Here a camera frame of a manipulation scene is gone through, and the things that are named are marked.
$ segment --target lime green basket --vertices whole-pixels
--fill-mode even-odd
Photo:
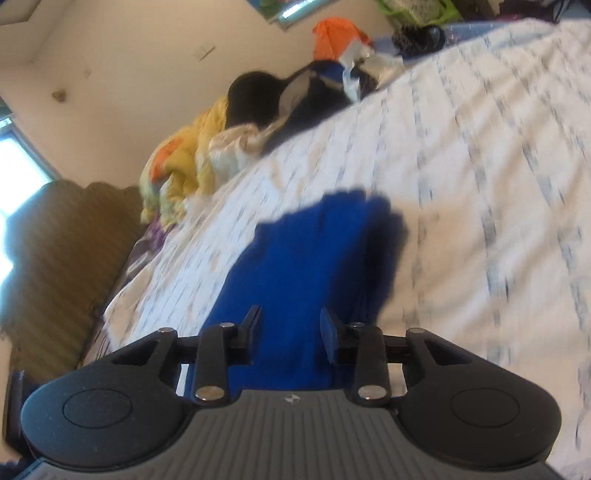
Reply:
[[[376,0],[380,11],[386,15],[388,21],[394,27],[412,25],[418,27],[426,27],[428,25],[442,25],[451,22],[461,22],[462,16],[457,10],[456,6],[451,0],[434,0],[438,2],[442,7],[441,14],[437,18],[426,23],[420,23],[416,18],[413,17],[410,11],[405,8],[394,10],[388,3],[387,0]]]

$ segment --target ceiling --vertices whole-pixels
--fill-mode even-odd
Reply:
[[[72,0],[0,0],[0,68],[31,62]]]

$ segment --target headboard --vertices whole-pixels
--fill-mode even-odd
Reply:
[[[0,290],[12,368],[35,382],[73,370],[111,287],[145,227],[136,187],[45,185],[7,220],[14,264]]]

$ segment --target bed sheet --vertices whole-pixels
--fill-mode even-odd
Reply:
[[[549,462],[591,478],[591,22],[519,22],[425,59],[286,142],[211,201],[109,306],[124,345],[199,332],[255,225],[326,192],[390,198],[409,230],[378,324],[421,326],[542,385]],[[400,369],[392,367],[394,391]]]

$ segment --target folded blue fabric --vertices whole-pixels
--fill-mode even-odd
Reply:
[[[232,394],[339,387],[342,372],[328,362],[320,311],[329,307],[345,323],[375,321],[403,230],[386,199],[362,191],[326,195],[257,225],[203,326],[240,323],[252,305],[262,307],[254,363],[229,368]]]

